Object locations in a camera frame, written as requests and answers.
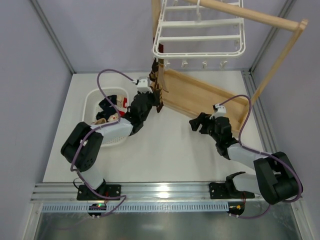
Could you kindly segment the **brown argyle sock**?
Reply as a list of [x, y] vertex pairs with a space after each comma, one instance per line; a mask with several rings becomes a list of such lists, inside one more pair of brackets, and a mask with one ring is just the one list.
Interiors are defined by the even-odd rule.
[[158, 95], [159, 103], [156, 106], [156, 111], [159, 113], [163, 106], [163, 92], [165, 91], [165, 81], [164, 81], [164, 68], [163, 61], [153, 59], [151, 66], [151, 72], [149, 73], [149, 78], [151, 80], [151, 88], [155, 90], [155, 93]]

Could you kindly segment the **navy sock beige red toe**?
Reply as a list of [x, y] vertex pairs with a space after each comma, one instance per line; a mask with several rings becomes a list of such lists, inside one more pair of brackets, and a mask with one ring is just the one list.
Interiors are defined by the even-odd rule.
[[104, 98], [99, 102], [99, 107], [102, 109], [112, 107], [113, 105], [118, 108], [127, 108], [128, 107], [128, 99], [121, 94], [113, 94], [108, 95], [107, 98]]

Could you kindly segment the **beige striped green sock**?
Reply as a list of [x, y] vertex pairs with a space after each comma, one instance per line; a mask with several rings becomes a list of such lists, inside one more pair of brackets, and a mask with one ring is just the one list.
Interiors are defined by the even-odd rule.
[[96, 120], [93, 125], [101, 125], [101, 124], [106, 124], [107, 120], [105, 118], [100, 118], [98, 120]]

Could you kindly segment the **navy blue sock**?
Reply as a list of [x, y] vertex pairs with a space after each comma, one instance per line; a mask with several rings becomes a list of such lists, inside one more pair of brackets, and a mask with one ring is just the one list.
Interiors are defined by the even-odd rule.
[[121, 118], [119, 111], [115, 107], [107, 107], [96, 114], [96, 120], [105, 118], [107, 123], [117, 121]]

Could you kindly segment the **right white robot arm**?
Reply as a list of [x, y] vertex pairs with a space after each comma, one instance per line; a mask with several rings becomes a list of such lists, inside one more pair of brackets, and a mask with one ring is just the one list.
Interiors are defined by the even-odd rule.
[[241, 144], [233, 136], [229, 119], [224, 116], [214, 117], [202, 112], [189, 124], [192, 131], [213, 138], [220, 156], [254, 170], [253, 174], [238, 172], [226, 177], [232, 194], [261, 195], [270, 205], [294, 202], [301, 197], [303, 185], [284, 152], [262, 152]]

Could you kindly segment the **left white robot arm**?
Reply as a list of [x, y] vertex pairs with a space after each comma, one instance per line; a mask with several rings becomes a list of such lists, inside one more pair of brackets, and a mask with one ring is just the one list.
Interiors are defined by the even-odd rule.
[[71, 164], [83, 184], [78, 187], [78, 201], [122, 198], [121, 186], [107, 184], [95, 165], [103, 140], [135, 135], [144, 126], [151, 109], [161, 105], [161, 91], [138, 92], [124, 116], [117, 121], [98, 125], [80, 122], [76, 125], [60, 153]]

